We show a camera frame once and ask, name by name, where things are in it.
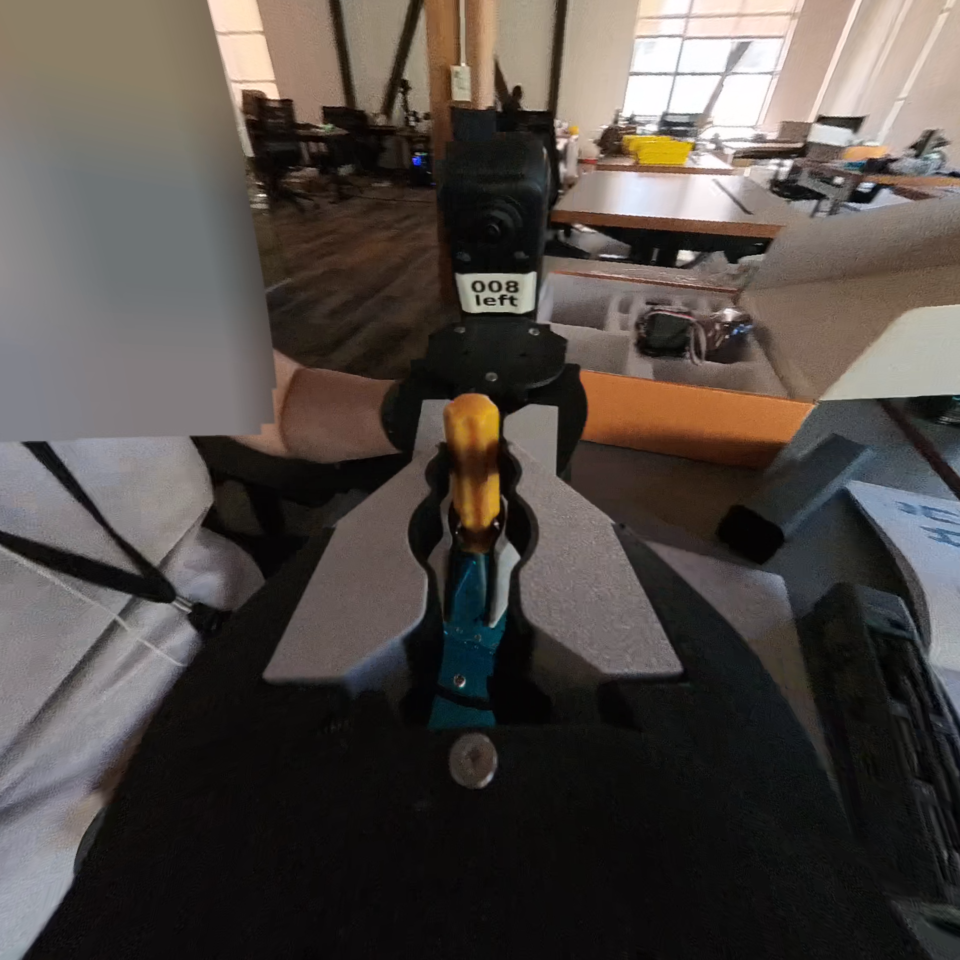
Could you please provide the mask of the black screwdriver bit case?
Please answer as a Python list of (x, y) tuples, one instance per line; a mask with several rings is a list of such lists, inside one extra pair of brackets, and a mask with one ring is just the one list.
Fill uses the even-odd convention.
[(837, 583), (798, 631), (853, 834), (896, 899), (958, 935), (958, 716), (908, 607)]

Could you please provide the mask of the black office chair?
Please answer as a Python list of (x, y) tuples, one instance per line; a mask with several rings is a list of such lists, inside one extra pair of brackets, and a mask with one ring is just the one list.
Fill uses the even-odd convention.
[(287, 204), (303, 210), (305, 195), (289, 186), (286, 179), (302, 165), (294, 103), (290, 99), (271, 99), (260, 90), (241, 92), (241, 112), (252, 150), (252, 166), (263, 186), (269, 204)]

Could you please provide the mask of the printed instruction sheet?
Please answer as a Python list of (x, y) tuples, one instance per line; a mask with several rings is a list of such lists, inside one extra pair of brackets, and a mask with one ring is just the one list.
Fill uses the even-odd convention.
[(899, 569), (930, 665), (958, 693), (958, 502), (862, 481), (846, 490)]

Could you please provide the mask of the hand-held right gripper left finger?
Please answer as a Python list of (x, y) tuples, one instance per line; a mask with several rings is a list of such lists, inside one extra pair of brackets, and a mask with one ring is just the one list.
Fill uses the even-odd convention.
[(442, 443), (411, 462), (332, 529), (262, 677), (275, 686), (405, 694), (414, 633), (438, 599), (431, 565), (449, 544)]

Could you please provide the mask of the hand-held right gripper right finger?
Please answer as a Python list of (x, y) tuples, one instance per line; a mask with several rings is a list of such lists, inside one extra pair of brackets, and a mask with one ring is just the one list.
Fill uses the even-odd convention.
[(603, 510), (525, 450), (515, 493), (531, 517), (530, 552), (516, 570), (533, 631), (535, 683), (661, 681), (683, 666)]

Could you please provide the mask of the blue toy robot arm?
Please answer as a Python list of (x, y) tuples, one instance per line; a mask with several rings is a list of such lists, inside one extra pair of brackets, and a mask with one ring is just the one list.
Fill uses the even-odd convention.
[(442, 645), (427, 726), (488, 728), (497, 723), (489, 690), (507, 614), (498, 608), (491, 554), (455, 547), (448, 563)]

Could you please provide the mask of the white shirt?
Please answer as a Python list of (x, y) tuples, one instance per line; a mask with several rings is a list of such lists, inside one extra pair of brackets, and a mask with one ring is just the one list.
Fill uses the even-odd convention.
[(2, 534), (137, 577), (62, 469), (177, 601), (85, 582), (2, 545), (2, 958), (21, 958), (56, 911), (142, 730), (200, 650), (189, 606), (227, 615), (263, 584), (249, 554), (205, 526), (213, 487), (191, 439), (2, 443)]

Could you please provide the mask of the grey desk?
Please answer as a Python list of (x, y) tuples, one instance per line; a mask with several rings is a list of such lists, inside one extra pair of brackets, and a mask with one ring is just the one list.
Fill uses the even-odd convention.
[[(844, 401), (810, 414), (775, 459), (780, 472), (819, 442), (837, 434), (873, 449), (857, 477), (864, 482), (957, 503), (958, 439), (946, 458), (928, 437), (915, 440), (897, 417), (901, 404)], [(727, 510), (750, 498), (764, 476), (745, 467), (583, 442), (572, 460), (576, 491), (643, 539), (737, 561), (715, 536)], [(834, 495), (762, 566), (780, 576), (794, 617), (835, 583), (850, 582), (908, 598), (906, 584), (868, 521), (844, 492)]]

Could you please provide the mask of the wooden pillar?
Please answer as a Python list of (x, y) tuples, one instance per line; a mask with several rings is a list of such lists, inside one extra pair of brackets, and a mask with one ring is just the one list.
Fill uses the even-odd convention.
[(438, 161), (453, 138), (455, 66), (469, 68), (470, 106), (495, 106), (498, 1), (425, 1), (423, 9), (431, 138)]

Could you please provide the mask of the wooden table with black legs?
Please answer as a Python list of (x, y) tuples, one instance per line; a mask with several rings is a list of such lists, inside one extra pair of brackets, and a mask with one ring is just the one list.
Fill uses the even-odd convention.
[(627, 244), (631, 262), (658, 267), (674, 267), (682, 251), (729, 262), (762, 254), (801, 219), (786, 200), (729, 174), (595, 172), (550, 213), (551, 226), (591, 228)]

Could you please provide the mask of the person's left forearm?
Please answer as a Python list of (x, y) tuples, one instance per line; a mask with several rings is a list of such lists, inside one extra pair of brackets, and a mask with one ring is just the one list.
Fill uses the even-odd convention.
[(274, 422), (258, 436), (263, 450), (320, 464), (399, 453), (383, 424), (395, 381), (307, 367), (274, 351)]

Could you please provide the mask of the orange cardboard box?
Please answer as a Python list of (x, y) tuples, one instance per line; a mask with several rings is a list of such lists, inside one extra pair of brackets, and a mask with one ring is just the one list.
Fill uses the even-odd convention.
[[(958, 395), (958, 197), (799, 217), (732, 275), (547, 258), (541, 318), (572, 337), (582, 438), (762, 468), (818, 405)], [(651, 307), (751, 321), (730, 363), (652, 357)]]

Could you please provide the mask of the grey bar with black cap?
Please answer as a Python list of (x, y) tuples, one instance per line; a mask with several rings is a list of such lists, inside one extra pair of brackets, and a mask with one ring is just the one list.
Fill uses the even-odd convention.
[(829, 435), (730, 506), (718, 541), (756, 565), (771, 560), (875, 455), (872, 446)]

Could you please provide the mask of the yellow storage bin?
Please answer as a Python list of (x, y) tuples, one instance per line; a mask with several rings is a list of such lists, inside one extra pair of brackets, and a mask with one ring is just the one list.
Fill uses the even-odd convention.
[(621, 140), (623, 155), (639, 166), (684, 167), (694, 146), (693, 141), (666, 135), (629, 134)]

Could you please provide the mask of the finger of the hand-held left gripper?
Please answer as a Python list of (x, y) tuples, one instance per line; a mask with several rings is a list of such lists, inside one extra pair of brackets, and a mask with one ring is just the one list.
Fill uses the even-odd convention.
[(446, 399), (433, 398), (421, 402), (418, 416), (419, 459), (433, 459), (440, 446), (446, 442), (444, 415), (449, 403)]
[(523, 548), (514, 547), (502, 529), (488, 556), (486, 624), (495, 627), (505, 616), (511, 575), (520, 570), (523, 615), (534, 629), (561, 629), (556, 610), (562, 559), (562, 482), (556, 475), (557, 409), (521, 409), (503, 422), (508, 452), (520, 465), (517, 489), (528, 507), (534, 528), (532, 555), (522, 561)]

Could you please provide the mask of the large window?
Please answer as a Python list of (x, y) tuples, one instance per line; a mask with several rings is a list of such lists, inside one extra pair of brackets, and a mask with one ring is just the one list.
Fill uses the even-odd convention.
[(761, 122), (802, 1), (640, 1), (621, 114), (695, 115), (721, 131)]

